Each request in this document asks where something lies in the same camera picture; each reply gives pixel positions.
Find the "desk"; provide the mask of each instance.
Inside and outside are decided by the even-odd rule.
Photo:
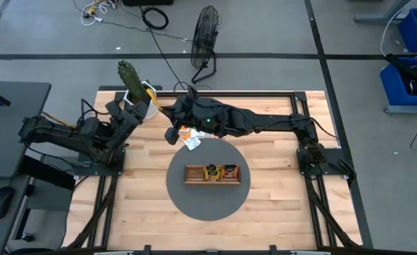
[[[26,116],[41,113],[50,88],[51,85],[45,83],[0,82],[0,95],[11,101],[10,106],[0,106],[0,188],[9,184],[26,152],[18,136],[22,120]],[[29,176],[15,176],[11,181],[15,194],[7,216],[0,220],[0,254],[10,235],[29,181]]]
[[[115,94],[115,91],[99,91],[95,109],[105,111],[104,105]],[[333,133],[324,92],[306,91],[306,96],[311,117]],[[279,96],[216,99],[256,113],[291,113],[290,101]],[[159,97],[164,106],[174,101],[173,97]],[[174,146],[166,143],[164,133],[169,126],[169,120],[158,114],[128,138],[130,146],[126,148],[124,175],[118,180],[108,249],[142,250],[146,244],[151,244],[152,250],[268,250],[270,244],[276,244],[280,250],[316,248],[305,181],[296,159],[298,142],[294,133],[262,132],[226,137],[248,163],[251,188],[237,212],[222,220],[205,222],[180,212],[167,193],[169,163],[183,146],[181,140]],[[327,148],[337,146],[335,139],[319,129],[318,137]],[[361,244],[347,181],[341,176],[324,176],[324,180],[333,217]],[[88,178],[74,192],[63,245],[79,234],[91,215],[97,182],[97,178]],[[328,245],[320,214],[319,220],[324,244]]]

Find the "blue storage bin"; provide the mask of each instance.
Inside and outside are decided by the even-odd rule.
[[[399,24],[399,32],[409,52],[417,52],[417,8],[412,8]]]
[[[409,66],[417,65],[417,58],[414,57],[400,57],[399,60]],[[380,78],[390,106],[417,106],[417,96],[407,93],[396,67],[389,64],[380,72]]]

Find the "gray floor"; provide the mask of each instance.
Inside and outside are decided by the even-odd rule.
[[[77,3],[81,8],[89,0]],[[316,53],[304,2],[299,0],[175,0],[173,6],[162,7],[170,19],[166,33],[191,38],[201,8],[209,4],[223,16],[217,52]],[[313,0],[312,4],[326,54],[380,53],[384,25],[354,23],[352,17],[381,12],[392,1]],[[137,8],[127,9],[139,13]],[[145,27],[121,9],[109,10],[103,18]],[[166,53],[191,50],[189,42],[165,37],[158,41]],[[405,52],[395,25],[385,37],[384,50]],[[84,27],[71,0],[11,0],[0,20],[0,54],[108,53],[158,51],[146,33],[103,24]],[[0,80],[50,82],[45,110],[75,121],[81,97],[93,102],[100,85],[121,84],[117,61],[0,60]],[[170,89],[176,82],[161,59],[131,62],[140,77],[153,84]],[[169,62],[181,80],[189,81],[195,72],[187,59]],[[417,152],[409,149],[417,115],[383,113],[387,98],[379,73],[385,65],[379,60],[328,61],[374,247],[417,251]],[[216,75],[202,84],[214,89],[325,90],[318,60],[309,59],[220,59]],[[48,144],[36,148],[72,155]]]

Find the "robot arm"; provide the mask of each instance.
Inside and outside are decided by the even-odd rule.
[[[165,134],[171,145],[178,140],[178,132],[183,125],[218,137],[241,137],[262,131],[293,132],[307,152],[307,162],[316,167],[326,163],[323,145],[318,143],[316,126],[312,119],[303,115],[256,114],[212,98],[198,98],[191,87],[188,96],[178,98],[173,106],[163,107],[162,112],[173,124]]]
[[[57,124],[44,116],[24,118],[19,132],[20,142],[50,142],[54,145],[85,154],[95,163],[109,166],[114,160],[116,150],[122,149],[124,142],[134,129],[143,123],[150,98],[146,101],[125,107],[123,110],[116,101],[106,104],[109,123],[90,117],[77,125]]]

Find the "fan cage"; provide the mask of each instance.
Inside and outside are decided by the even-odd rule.
[[[215,47],[218,27],[218,11],[213,6],[204,7],[194,29],[191,47],[191,64],[197,69],[205,67],[209,62]]]

